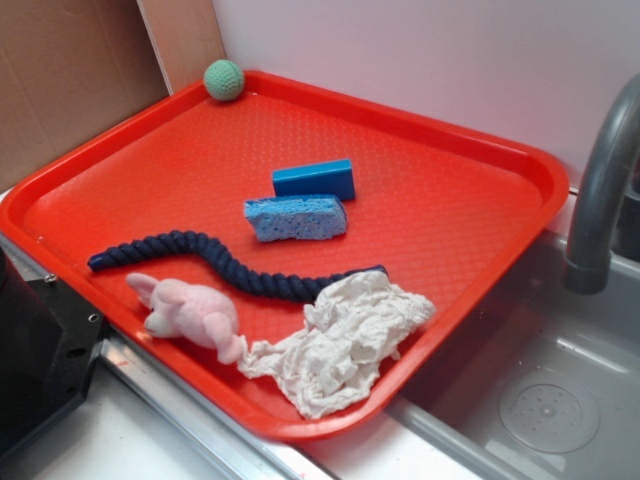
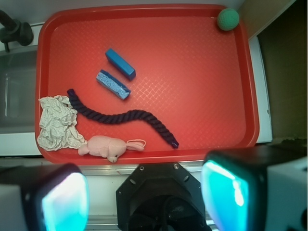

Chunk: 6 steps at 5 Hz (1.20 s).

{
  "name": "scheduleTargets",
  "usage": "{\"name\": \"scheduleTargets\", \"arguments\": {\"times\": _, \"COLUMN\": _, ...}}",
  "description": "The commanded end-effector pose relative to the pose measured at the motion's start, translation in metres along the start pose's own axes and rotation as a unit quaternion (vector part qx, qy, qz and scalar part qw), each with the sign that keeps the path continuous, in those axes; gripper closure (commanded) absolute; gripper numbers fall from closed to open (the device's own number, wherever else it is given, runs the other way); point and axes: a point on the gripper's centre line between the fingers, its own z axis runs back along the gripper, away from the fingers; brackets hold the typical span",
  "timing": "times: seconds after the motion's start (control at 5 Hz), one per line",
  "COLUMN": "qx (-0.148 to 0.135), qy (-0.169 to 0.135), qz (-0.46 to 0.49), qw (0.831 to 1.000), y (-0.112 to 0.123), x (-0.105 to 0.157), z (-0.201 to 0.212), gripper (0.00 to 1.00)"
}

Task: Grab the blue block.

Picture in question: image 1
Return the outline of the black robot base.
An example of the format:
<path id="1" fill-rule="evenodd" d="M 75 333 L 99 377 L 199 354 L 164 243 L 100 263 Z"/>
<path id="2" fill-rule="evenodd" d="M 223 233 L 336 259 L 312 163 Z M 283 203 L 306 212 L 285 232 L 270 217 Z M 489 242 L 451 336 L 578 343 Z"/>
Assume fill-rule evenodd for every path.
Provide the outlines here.
<path id="1" fill-rule="evenodd" d="M 66 282 L 26 280 L 1 254 L 2 461 L 85 401 L 105 330 Z"/>

